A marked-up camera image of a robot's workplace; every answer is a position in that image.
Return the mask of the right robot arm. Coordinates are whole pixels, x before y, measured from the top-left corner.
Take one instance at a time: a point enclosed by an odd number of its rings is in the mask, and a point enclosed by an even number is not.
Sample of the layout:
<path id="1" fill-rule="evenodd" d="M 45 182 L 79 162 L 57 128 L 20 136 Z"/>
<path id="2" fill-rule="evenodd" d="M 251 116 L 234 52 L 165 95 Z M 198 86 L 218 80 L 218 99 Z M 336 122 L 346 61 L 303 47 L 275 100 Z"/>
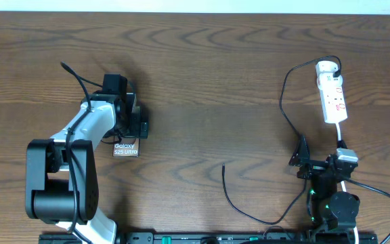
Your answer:
<path id="1" fill-rule="evenodd" d="M 313 160 L 305 136 L 301 135 L 289 161 L 299 168 L 298 178 L 311 182 L 307 208 L 313 222 L 308 235 L 313 243 L 326 240 L 327 235 L 347 235 L 356 227 L 360 199 L 345 190 L 339 191 L 338 184 L 351 176 L 358 166 L 358 156 L 344 141 L 337 146 L 325 160 Z"/>

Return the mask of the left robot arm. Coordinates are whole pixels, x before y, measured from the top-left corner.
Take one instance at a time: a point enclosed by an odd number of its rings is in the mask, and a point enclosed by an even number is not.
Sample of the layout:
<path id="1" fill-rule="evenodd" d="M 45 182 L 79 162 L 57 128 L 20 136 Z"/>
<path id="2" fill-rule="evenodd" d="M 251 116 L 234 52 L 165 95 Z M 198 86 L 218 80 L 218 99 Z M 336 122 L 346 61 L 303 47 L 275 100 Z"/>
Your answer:
<path id="1" fill-rule="evenodd" d="M 87 94 L 68 125 L 26 149 L 25 211 L 56 225 L 81 243 L 121 243 L 118 224 L 99 209 L 94 150 L 113 139 L 146 139 L 148 120 L 135 92 L 120 74 L 108 73 L 100 89 Z"/>

